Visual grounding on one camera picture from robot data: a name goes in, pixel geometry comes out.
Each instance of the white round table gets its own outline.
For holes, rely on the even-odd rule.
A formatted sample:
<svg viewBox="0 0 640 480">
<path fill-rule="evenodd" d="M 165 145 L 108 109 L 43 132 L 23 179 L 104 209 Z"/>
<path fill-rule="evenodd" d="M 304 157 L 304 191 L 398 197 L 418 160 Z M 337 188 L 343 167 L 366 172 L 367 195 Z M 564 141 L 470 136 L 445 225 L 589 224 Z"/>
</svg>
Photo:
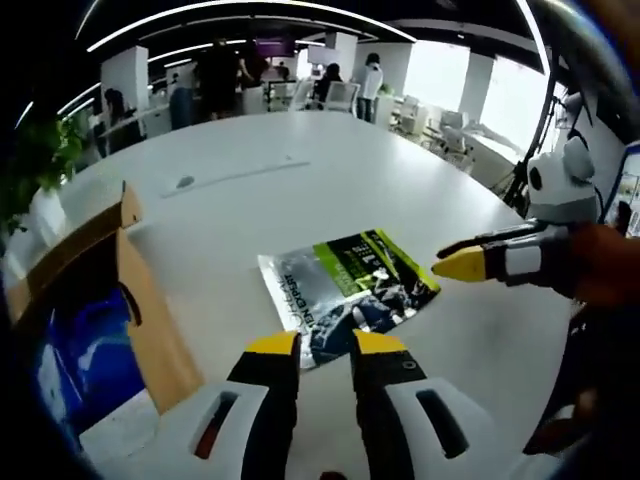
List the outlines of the white round table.
<svg viewBox="0 0 640 480">
<path fill-rule="evenodd" d="M 275 165 L 292 166 L 269 171 Z M 171 196 L 185 175 L 210 185 Z M 208 381 L 225 379 L 253 339 L 282 329 L 258 254 L 381 227 L 430 266 L 447 244 L 521 221 L 438 157 L 341 113 L 245 116 L 135 145 L 65 186 L 71 222 L 116 201 L 122 180 L 138 193 L 145 217 L 130 238 Z M 553 388 L 570 304 L 531 286 L 439 281 L 440 295 L 392 335 L 427 375 L 485 407 L 515 453 Z M 368 478 L 347 357 L 304 373 L 300 383 L 288 477 L 325 470 Z"/>
</svg>

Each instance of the white shirt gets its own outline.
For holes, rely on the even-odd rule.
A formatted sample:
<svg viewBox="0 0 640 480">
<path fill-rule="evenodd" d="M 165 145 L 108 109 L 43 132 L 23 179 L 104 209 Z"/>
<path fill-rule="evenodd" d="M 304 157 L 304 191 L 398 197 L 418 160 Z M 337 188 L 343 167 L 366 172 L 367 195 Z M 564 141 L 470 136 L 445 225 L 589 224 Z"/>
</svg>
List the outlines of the white shirt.
<svg viewBox="0 0 640 480">
<path fill-rule="evenodd" d="M 380 68 L 380 64 L 378 63 L 371 63 L 360 67 L 353 77 L 353 82 L 360 85 L 358 97 L 368 100 L 375 99 L 378 95 L 378 90 L 380 90 L 382 86 L 383 78 L 382 68 Z"/>
</svg>

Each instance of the window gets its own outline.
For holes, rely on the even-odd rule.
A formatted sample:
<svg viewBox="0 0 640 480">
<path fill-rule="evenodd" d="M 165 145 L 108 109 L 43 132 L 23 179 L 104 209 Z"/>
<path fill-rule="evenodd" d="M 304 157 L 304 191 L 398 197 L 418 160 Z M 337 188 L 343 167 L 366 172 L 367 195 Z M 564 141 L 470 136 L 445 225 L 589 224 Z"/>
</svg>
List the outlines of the window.
<svg viewBox="0 0 640 480">
<path fill-rule="evenodd" d="M 497 57 L 480 122 L 526 151 L 531 145 L 547 89 L 545 76 L 519 63 Z M 566 89 L 556 84 L 554 94 L 562 98 Z M 551 124 L 543 151 L 557 139 Z"/>
<path fill-rule="evenodd" d="M 299 79 L 309 78 L 311 76 L 311 64 L 309 63 L 309 49 L 303 48 L 298 53 L 298 66 L 296 68 L 296 77 Z"/>
<path fill-rule="evenodd" d="M 458 111 L 469 65 L 469 49 L 419 41 L 409 57 L 404 92 L 423 103 Z"/>
</svg>

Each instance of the brown cardboard box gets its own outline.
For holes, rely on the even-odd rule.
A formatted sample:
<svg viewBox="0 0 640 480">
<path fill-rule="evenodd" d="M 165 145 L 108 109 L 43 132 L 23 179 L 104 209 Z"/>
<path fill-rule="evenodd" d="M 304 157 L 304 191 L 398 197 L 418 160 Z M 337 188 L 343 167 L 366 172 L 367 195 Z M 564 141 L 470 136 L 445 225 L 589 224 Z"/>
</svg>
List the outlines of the brown cardboard box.
<svg viewBox="0 0 640 480">
<path fill-rule="evenodd" d="M 27 278 L 7 292 L 14 331 L 25 354 L 42 339 L 46 309 L 73 295 L 119 286 L 127 300 L 131 339 L 144 383 L 160 414 L 194 393 L 203 379 L 158 291 L 144 259 L 127 238 L 142 218 L 135 193 L 122 199 L 54 247 Z"/>
</svg>

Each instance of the ceiling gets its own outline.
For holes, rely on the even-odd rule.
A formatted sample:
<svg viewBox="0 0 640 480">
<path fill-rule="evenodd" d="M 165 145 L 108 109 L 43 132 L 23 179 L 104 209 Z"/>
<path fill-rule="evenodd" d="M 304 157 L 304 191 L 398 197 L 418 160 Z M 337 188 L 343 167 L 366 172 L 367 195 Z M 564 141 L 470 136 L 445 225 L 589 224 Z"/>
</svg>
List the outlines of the ceiling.
<svg viewBox="0 0 640 480">
<path fill-rule="evenodd" d="M 360 32 L 361 39 L 408 41 L 393 32 L 334 11 L 291 4 L 244 3 L 208 6 L 159 18 L 88 53 L 87 49 L 96 42 L 133 22 L 200 3 L 196 0 L 97 0 L 94 5 L 94 1 L 21 0 L 0 19 L 2 35 L 7 37 L 2 43 L 5 58 L 21 67 L 9 78 L 12 94 L 6 98 L 3 127 L 15 125 L 15 119 L 30 100 L 34 100 L 40 109 L 57 110 L 97 81 L 102 61 L 134 44 L 149 48 L 150 56 L 155 56 L 207 43 L 216 37 L 239 39 L 252 35 L 300 39 L 329 29 L 339 30 L 329 25 L 343 27 L 350 33 Z M 515 0 L 309 1 L 385 23 L 407 18 L 441 19 L 485 25 L 530 37 Z M 92 5 L 91 15 L 76 39 L 79 26 Z M 266 16 L 278 18 L 267 19 Z M 418 38 L 440 40 L 455 37 L 455 32 L 448 35 L 429 29 L 409 33 Z M 535 54 L 530 57 L 535 62 Z"/>
</svg>

